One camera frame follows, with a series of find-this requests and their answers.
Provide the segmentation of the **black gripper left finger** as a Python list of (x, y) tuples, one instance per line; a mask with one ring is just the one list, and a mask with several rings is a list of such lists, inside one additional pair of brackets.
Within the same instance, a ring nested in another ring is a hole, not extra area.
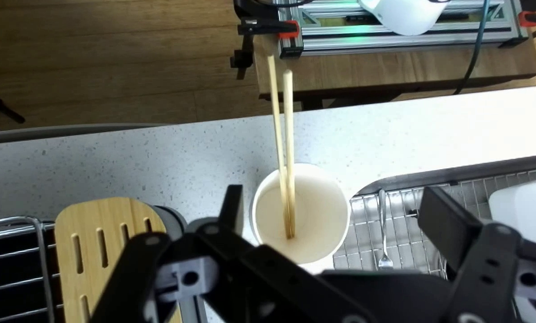
[(219, 213), (219, 222), (241, 235), (245, 228), (245, 186), (230, 185)]

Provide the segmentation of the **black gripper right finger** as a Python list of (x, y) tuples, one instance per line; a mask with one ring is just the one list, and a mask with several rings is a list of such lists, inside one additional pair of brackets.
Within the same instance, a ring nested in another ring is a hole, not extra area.
[(483, 222), (440, 186), (426, 186), (418, 224), (445, 260), (445, 274), (454, 280)]

